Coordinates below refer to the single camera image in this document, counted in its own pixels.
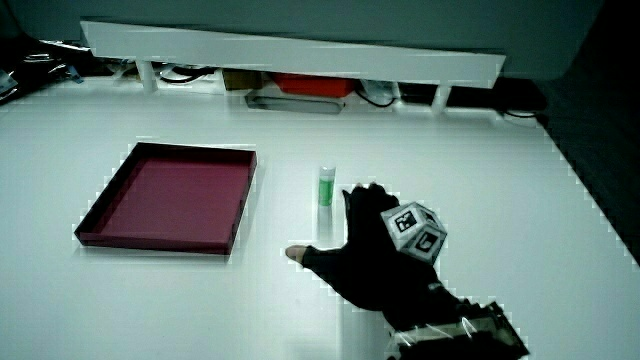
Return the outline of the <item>person's right hand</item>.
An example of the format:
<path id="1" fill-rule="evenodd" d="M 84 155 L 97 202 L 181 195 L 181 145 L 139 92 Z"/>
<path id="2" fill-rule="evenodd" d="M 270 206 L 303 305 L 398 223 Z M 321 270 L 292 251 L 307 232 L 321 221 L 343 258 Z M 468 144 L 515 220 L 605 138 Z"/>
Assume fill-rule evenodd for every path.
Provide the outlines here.
<path id="1" fill-rule="evenodd" d="M 376 183 L 357 185 L 343 196 L 347 242 L 328 250 L 293 245 L 286 256 L 351 304 L 381 312 L 396 330 L 458 322 L 462 302 L 444 288 L 434 268 L 394 247 L 381 213 L 397 207 L 398 199 Z"/>

